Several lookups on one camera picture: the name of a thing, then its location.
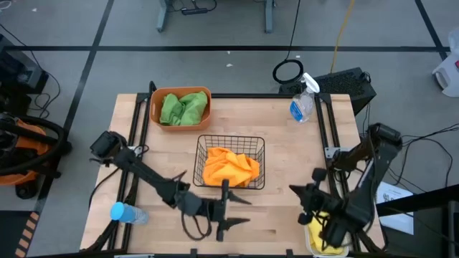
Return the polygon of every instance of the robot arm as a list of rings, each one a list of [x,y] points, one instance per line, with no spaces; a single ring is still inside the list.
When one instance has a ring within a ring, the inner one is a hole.
[[[189,191],[189,183],[181,181],[181,177],[184,173],[174,178],[164,178],[140,161],[136,153],[128,148],[125,138],[115,132],[105,131],[91,145],[90,149],[92,154],[97,157],[101,163],[107,166],[112,163],[125,171],[136,174],[139,178],[150,184],[156,189],[156,192],[165,204],[173,209],[177,207],[182,212],[182,217],[183,215],[205,216],[208,218],[209,226],[211,221],[218,222],[217,241],[219,242],[223,241],[224,230],[228,230],[231,226],[236,224],[249,221],[249,219],[240,218],[225,219],[227,200],[242,204],[250,204],[250,202],[235,196],[229,190],[228,180],[223,181],[222,198],[220,200],[200,198]],[[209,228],[207,233],[202,234],[203,237],[198,239],[191,236],[185,228],[184,230],[189,237],[194,240],[201,240],[207,237],[211,232]]]
[[[374,217],[374,196],[389,168],[391,161],[402,149],[399,132],[380,123],[371,125],[367,137],[350,151],[338,150],[328,160],[330,169],[352,172],[359,161],[367,161],[367,167],[356,188],[343,199],[319,190],[325,180],[326,170],[316,168],[313,172],[315,183],[306,186],[290,186],[301,200],[305,214],[298,223],[306,225],[320,211],[329,214],[321,238],[332,247],[342,245],[346,232],[361,231]]]

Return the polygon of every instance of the wooden tabletop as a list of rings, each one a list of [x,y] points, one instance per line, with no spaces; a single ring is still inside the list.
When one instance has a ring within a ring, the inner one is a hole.
[[[118,96],[109,130],[128,137],[135,99],[134,94]],[[332,95],[332,101],[340,144],[343,147],[354,147],[360,140],[349,96]],[[300,200],[288,185],[310,183],[313,169],[324,168],[325,160],[316,111],[307,123],[298,124],[289,112],[289,105],[289,99],[212,99],[212,122],[205,131],[168,133],[150,122],[146,138],[150,150],[144,155],[143,162],[169,178],[187,170],[183,181],[188,183],[193,179],[197,139],[200,135],[263,138],[265,187],[262,190],[234,190],[235,194],[250,201],[251,206],[228,203],[227,217],[249,218],[250,222],[226,231],[223,242],[215,240],[217,225],[212,223],[212,235],[201,242],[194,242],[183,232],[180,211],[165,205],[154,188],[141,180],[136,206],[148,211],[150,219],[147,225],[133,226],[128,251],[189,254],[190,249],[196,248],[200,254],[285,254],[286,249],[292,249],[294,254],[310,254],[306,249],[304,226],[297,222],[302,210]],[[332,145],[325,105],[323,115],[328,140]],[[140,138],[142,119],[139,120],[136,139]],[[97,183],[113,169],[112,166],[101,167]],[[116,200],[120,175],[117,173],[107,180],[94,195],[81,248],[90,246],[110,221],[110,208]],[[351,174],[348,180],[350,189],[354,189],[360,175],[360,172]],[[327,191],[328,184],[323,182],[321,188]],[[218,188],[191,184],[190,191],[207,198],[219,199],[221,196]],[[205,231],[205,218],[199,218],[199,224]],[[196,236],[194,222],[186,219],[186,225]],[[121,224],[118,230],[117,247],[120,247],[123,227]],[[384,246],[378,217],[375,218],[369,236],[377,246]]]

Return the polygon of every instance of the gray floor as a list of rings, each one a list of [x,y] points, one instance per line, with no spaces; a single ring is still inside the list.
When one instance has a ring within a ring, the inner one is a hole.
[[[0,14],[0,23],[28,45],[90,46],[107,0],[15,1]],[[212,1],[201,0],[202,6]],[[448,46],[448,32],[459,26],[453,0],[422,0],[438,33]],[[166,31],[156,29],[158,2],[115,0],[100,45],[194,46],[194,45],[288,45],[296,0],[278,1],[274,32],[264,34],[263,4],[249,0],[218,0],[207,15],[171,13]],[[294,45],[333,46],[346,14],[347,1],[303,1]],[[175,4],[181,7],[180,1]],[[7,38],[13,39],[3,31]],[[434,47],[415,1],[358,1],[341,39],[344,46]],[[29,256],[75,252],[80,245],[87,216],[87,200],[98,167],[89,163],[89,146],[107,129],[115,97],[119,93],[145,92],[153,80],[159,87],[203,85],[212,92],[277,92],[271,72],[285,52],[98,52],[87,79],[70,130],[74,150],[63,158],[63,175],[55,180],[42,212]],[[329,71],[332,52],[293,52],[313,76]],[[50,107],[50,120],[63,125],[80,81],[88,52],[36,52],[40,64],[62,86],[60,98]],[[441,62],[429,52],[340,52],[336,71],[361,67],[372,76],[377,97],[372,101],[371,121],[382,122],[402,134],[422,135],[459,120],[459,100],[442,95],[430,73]],[[282,71],[288,77],[288,67]],[[49,81],[45,92],[56,93]],[[357,116],[359,127],[364,113]],[[453,156],[459,155],[456,133],[436,136]],[[416,143],[410,150],[404,177],[426,191],[442,188],[448,157],[432,143]],[[392,168],[399,173],[401,158]],[[459,183],[457,161],[449,184]],[[394,180],[388,175],[386,182]],[[414,193],[419,190],[409,187]],[[11,188],[0,188],[1,210],[30,210],[35,200],[20,201]],[[440,230],[438,210],[418,212],[417,217]],[[436,256],[440,240],[415,223],[415,236],[388,231],[391,250]],[[417,246],[400,244],[415,241]]]

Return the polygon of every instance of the wire basket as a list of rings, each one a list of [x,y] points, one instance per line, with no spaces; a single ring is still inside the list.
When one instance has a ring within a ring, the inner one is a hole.
[[[213,147],[223,147],[236,154],[245,154],[253,158],[260,164],[260,175],[252,180],[248,186],[236,186],[230,188],[243,188],[260,190],[265,187],[265,140],[261,137],[247,136],[226,136],[226,135],[201,135],[198,138],[196,148],[196,158],[194,159],[193,184],[204,187],[208,186],[202,178],[206,160],[208,158],[207,149]]]

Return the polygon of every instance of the orange cloth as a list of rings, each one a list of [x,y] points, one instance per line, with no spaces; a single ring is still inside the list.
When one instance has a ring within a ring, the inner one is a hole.
[[[245,154],[236,155],[226,148],[209,148],[202,177],[206,185],[221,186],[224,179],[229,186],[248,186],[260,175],[260,164]]]

